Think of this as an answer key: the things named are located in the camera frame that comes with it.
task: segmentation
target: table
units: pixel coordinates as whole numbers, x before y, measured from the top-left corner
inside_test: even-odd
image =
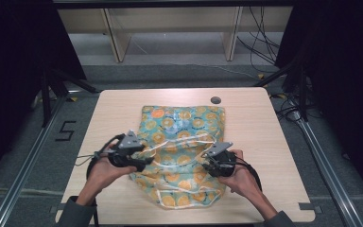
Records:
[[[244,150],[245,160],[258,171],[264,193],[293,221],[307,222],[314,211],[301,210],[299,202],[309,203],[302,179],[293,161],[276,114],[263,88],[195,88],[108,90],[101,93],[79,155],[92,154],[109,139],[128,130],[138,131],[144,105],[214,105],[226,112],[225,141],[231,148]],[[87,164],[75,166],[62,201],[78,195],[85,184]],[[98,195],[101,224],[221,224],[263,221],[256,209],[229,190],[208,208],[165,210],[139,189],[129,176],[116,180]]]

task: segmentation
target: cabinet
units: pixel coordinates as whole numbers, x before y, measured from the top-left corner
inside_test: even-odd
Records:
[[[220,32],[225,60],[233,60],[238,32],[284,31],[292,7],[60,9],[68,33],[106,33],[116,62],[123,61],[133,33]]]

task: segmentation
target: handheld controller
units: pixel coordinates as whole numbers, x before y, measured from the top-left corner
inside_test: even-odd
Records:
[[[202,166],[212,177],[230,177],[234,173],[235,165],[244,166],[247,168],[250,174],[252,174],[262,191],[261,180],[256,170],[242,159],[239,159],[240,162],[237,162],[237,157],[235,154],[227,150],[227,148],[231,147],[232,144],[233,143],[230,142],[215,142],[212,147],[203,155],[207,161],[207,164],[202,164]]]
[[[117,143],[112,145],[109,149],[107,146],[113,141],[117,139]],[[154,158],[146,158],[144,160],[133,159],[131,155],[134,152],[141,151],[144,149],[144,145],[140,144],[137,136],[134,131],[129,131],[127,134],[119,134],[116,135],[113,139],[111,139],[105,146],[100,150],[96,151],[94,154],[94,158],[91,160],[88,169],[87,169],[87,177],[90,174],[91,169],[95,165],[96,161],[99,160],[101,153],[108,153],[108,159],[113,166],[116,167],[125,167],[125,166],[135,166],[138,172],[141,172],[146,168],[146,165],[152,163]]]

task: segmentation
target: forearm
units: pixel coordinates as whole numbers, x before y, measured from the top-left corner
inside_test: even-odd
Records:
[[[264,220],[269,220],[278,214],[276,209],[269,202],[268,198],[261,192],[249,197],[248,199],[259,211]]]
[[[78,199],[76,200],[76,203],[78,205],[90,206],[91,204],[93,204],[95,197],[99,193],[99,189],[96,189],[96,187],[90,185],[90,183],[86,183],[83,189],[78,194]]]
[[[295,227],[296,225],[293,223],[293,221],[288,217],[288,215],[281,211],[273,218],[265,221],[266,227]]]
[[[57,227],[88,226],[96,206],[82,206],[76,203],[78,197],[71,197],[64,206]]]

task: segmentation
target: gray sleeve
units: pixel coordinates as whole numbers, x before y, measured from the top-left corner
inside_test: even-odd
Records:
[[[281,211],[275,217],[265,221],[267,227],[295,227],[296,225],[288,217],[288,215]]]
[[[81,227],[90,224],[96,206],[82,206],[76,203],[78,197],[70,197],[64,205],[57,227]]]

